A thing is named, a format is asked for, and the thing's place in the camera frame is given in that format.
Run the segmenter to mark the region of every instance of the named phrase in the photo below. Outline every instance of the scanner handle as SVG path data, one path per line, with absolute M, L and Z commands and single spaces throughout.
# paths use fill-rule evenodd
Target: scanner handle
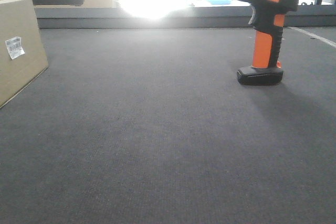
M 272 6 L 254 4 L 249 22 L 257 30 L 252 66 L 272 68 L 278 66 L 285 14 Z

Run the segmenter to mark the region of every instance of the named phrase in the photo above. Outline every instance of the dark carpet surface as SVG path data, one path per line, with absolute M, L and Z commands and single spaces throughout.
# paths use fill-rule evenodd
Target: dark carpet surface
M 282 83 L 247 87 L 253 29 L 41 35 L 0 110 L 1 224 L 336 223 L 335 48 L 286 28 Z

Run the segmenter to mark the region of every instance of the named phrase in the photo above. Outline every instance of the handheld barcode scanner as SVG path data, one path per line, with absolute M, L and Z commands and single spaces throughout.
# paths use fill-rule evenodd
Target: handheld barcode scanner
M 252 66 L 240 68 L 239 83 L 274 85 L 282 80 L 278 62 L 285 14 L 296 11 L 299 0 L 241 0 L 249 2 L 253 15 L 249 22 L 257 30 Z

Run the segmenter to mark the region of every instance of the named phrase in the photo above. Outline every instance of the barcode label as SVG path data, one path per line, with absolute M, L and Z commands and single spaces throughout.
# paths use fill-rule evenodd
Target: barcode label
M 25 54 L 21 46 L 21 37 L 14 37 L 12 39 L 6 40 L 5 42 L 7 51 L 12 60 Z

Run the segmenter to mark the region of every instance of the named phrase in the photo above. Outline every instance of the scanner base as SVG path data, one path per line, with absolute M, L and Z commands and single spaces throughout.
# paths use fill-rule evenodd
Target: scanner base
M 239 68 L 237 79 L 243 85 L 275 85 L 282 80 L 284 71 L 281 68 L 254 68 L 252 66 Z

